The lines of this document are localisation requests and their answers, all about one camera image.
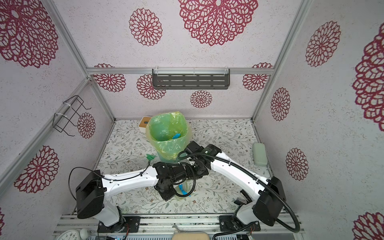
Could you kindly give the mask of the light green dustpan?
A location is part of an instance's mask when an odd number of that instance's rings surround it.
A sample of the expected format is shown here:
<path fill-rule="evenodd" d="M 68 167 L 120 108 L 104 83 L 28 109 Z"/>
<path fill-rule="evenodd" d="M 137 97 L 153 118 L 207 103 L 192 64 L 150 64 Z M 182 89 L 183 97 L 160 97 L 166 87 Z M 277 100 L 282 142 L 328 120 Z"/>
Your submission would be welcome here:
<path fill-rule="evenodd" d="M 193 186 L 193 181 L 192 180 L 185 180 L 183 183 L 181 183 L 184 185 L 184 189 L 187 193 L 189 193 L 192 189 L 192 186 Z M 180 189 L 179 189 L 179 185 L 175 186 L 175 190 L 176 192 L 179 194 L 179 195 L 182 195 Z"/>

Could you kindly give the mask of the green bin with bag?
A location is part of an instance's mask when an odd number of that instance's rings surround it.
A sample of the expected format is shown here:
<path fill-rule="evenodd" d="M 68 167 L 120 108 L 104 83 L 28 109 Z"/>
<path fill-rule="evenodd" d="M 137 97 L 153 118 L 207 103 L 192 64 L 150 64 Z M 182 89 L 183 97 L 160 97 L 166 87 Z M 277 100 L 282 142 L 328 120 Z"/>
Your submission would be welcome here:
<path fill-rule="evenodd" d="M 163 113 L 153 116 L 146 127 L 146 137 L 156 149 L 160 161 L 177 163 L 178 154 L 192 139 L 192 130 L 181 112 Z"/>

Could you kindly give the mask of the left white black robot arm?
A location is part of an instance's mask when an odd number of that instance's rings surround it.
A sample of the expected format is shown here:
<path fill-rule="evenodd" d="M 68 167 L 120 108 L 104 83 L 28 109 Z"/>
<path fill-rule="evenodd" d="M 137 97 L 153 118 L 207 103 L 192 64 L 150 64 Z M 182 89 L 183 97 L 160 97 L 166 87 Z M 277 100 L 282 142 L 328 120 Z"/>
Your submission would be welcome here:
<path fill-rule="evenodd" d="M 148 165 L 145 169 L 115 175 L 102 175 L 91 171 L 76 188 L 78 219 L 95 218 L 105 227 L 116 232 L 125 220 L 119 206 L 112 205 L 108 198 L 126 191 L 154 187 L 164 201 L 177 194 L 175 185 L 186 180 L 196 183 L 197 175 L 188 163 Z"/>

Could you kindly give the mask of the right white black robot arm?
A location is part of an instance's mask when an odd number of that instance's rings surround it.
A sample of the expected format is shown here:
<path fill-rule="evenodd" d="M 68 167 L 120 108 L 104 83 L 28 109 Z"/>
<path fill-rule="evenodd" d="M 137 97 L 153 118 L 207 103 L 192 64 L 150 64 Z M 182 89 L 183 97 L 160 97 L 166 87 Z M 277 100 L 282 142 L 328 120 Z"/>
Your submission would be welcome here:
<path fill-rule="evenodd" d="M 184 151 L 177 155 L 179 160 L 194 162 L 200 172 L 208 170 L 219 173 L 241 187 L 246 203 L 235 212 L 234 220 L 243 225 L 259 221 L 274 226 L 284 207 L 284 189 L 279 179 L 260 176 L 232 160 L 220 148 L 209 144 L 205 148 L 191 141 Z"/>

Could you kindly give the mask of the green paper scrap left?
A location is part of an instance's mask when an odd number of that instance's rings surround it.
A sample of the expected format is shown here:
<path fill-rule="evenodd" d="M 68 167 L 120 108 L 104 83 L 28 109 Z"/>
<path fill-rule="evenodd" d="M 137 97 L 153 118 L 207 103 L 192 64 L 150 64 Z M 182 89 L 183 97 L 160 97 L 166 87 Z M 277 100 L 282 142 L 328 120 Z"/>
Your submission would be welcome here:
<path fill-rule="evenodd" d="M 146 154 L 146 158 L 148 161 L 152 161 L 156 158 L 156 155 L 150 155 L 150 154 Z"/>

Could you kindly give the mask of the black stapler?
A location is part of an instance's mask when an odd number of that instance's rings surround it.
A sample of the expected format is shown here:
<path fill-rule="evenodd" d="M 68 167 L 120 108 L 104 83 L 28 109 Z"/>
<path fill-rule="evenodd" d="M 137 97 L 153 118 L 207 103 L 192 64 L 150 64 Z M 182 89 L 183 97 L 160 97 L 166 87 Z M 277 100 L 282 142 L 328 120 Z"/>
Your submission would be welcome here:
<path fill-rule="evenodd" d="M 238 206 L 246 205 L 251 203 L 253 200 L 252 198 L 246 193 L 246 191 L 241 190 L 240 194 L 242 195 L 241 198 L 237 198 L 234 203 Z"/>

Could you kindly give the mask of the white wooden-top tissue box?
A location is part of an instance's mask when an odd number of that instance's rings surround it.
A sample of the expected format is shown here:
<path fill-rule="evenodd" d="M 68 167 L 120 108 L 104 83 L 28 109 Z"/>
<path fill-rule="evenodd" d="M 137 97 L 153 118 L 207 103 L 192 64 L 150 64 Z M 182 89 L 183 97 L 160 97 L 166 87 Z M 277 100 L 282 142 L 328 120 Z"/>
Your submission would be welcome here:
<path fill-rule="evenodd" d="M 149 121 L 151 120 L 152 117 L 149 117 L 149 116 L 144 116 L 142 117 L 138 127 L 139 127 L 139 130 L 141 133 L 145 133 L 146 132 L 146 127 L 149 123 Z"/>

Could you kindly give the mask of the beige object at bottom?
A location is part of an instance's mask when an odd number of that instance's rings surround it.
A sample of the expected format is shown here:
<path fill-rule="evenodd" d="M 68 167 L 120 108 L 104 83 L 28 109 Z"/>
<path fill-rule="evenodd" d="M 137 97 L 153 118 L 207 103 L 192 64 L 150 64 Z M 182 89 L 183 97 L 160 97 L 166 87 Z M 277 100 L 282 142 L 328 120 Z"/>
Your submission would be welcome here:
<path fill-rule="evenodd" d="M 210 236 L 205 232 L 182 231 L 177 225 L 173 225 L 172 228 L 176 230 L 172 240 L 210 240 Z"/>

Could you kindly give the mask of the white round gauge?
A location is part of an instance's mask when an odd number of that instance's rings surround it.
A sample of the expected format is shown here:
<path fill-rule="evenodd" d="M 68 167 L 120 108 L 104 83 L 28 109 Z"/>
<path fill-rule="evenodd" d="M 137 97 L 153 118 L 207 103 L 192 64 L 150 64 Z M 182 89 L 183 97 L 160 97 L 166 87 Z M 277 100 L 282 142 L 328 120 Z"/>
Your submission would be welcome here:
<path fill-rule="evenodd" d="M 80 240 L 80 233 L 77 230 L 68 230 L 59 235 L 56 240 Z"/>

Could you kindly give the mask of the dark grey wall shelf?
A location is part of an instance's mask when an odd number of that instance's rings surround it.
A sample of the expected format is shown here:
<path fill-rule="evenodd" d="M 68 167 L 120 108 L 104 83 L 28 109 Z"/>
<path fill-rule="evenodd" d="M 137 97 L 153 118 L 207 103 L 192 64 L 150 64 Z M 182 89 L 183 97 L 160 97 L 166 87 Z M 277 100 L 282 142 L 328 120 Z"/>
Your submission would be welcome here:
<path fill-rule="evenodd" d="M 227 90 L 230 70 L 215 71 L 196 69 L 187 71 L 152 70 L 152 84 L 156 90 Z"/>

